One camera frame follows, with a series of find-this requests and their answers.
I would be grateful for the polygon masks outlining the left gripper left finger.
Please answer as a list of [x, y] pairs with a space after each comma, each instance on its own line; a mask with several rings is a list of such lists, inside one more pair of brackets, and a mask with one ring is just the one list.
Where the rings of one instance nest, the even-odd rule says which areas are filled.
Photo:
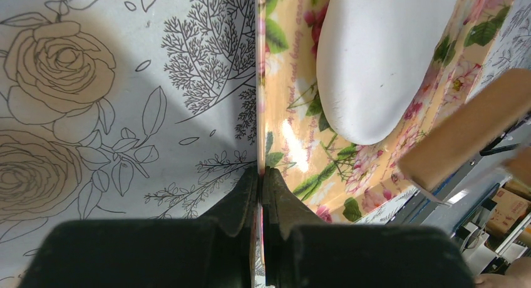
[[252, 287], [258, 173], [196, 219], [64, 222], [21, 287]]

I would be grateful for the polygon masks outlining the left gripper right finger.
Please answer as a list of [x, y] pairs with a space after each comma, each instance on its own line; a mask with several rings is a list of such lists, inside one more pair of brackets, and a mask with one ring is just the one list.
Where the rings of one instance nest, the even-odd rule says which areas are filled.
[[329, 224], [266, 168], [265, 281], [274, 287], [473, 287], [457, 246], [434, 227]]

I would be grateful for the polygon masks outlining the floral cutting board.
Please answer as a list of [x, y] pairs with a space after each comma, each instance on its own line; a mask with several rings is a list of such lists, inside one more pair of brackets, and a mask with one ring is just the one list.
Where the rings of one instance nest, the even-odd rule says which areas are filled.
[[259, 160], [335, 224], [385, 224], [397, 162], [490, 79], [528, 66], [530, 0], [258, 0]]

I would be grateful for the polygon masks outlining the wooden double-ended roller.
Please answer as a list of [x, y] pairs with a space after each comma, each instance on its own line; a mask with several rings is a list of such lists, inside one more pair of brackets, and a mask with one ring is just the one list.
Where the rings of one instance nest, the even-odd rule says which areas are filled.
[[430, 200], [441, 183], [530, 111], [530, 70], [510, 69], [444, 119], [398, 161]]

